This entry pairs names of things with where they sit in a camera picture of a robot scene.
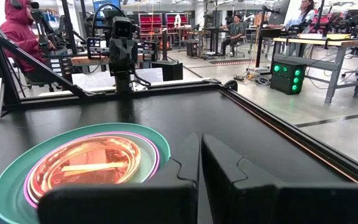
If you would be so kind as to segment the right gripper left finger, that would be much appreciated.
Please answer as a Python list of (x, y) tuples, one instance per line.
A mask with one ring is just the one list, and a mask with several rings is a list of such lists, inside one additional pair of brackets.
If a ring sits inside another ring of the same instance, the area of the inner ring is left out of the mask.
[(188, 134), (168, 162), (141, 184), (66, 185), (39, 202), (40, 223), (196, 223), (200, 139)]

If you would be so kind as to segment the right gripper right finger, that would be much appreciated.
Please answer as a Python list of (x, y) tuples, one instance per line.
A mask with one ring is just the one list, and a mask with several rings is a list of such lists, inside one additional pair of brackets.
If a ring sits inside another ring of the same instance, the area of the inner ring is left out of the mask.
[(358, 184), (288, 184), (211, 134), (201, 142), (215, 223), (358, 223)]

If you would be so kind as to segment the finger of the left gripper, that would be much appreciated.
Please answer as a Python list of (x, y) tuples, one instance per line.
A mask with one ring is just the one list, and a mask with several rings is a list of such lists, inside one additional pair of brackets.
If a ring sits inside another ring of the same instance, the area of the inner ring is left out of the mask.
[(145, 41), (143, 43), (143, 61), (144, 62), (156, 62), (157, 61), (157, 44), (151, 41)]
[(88, 37), (86, 40), (87, 56), (89, 60), (101, 60), (101, 39)]

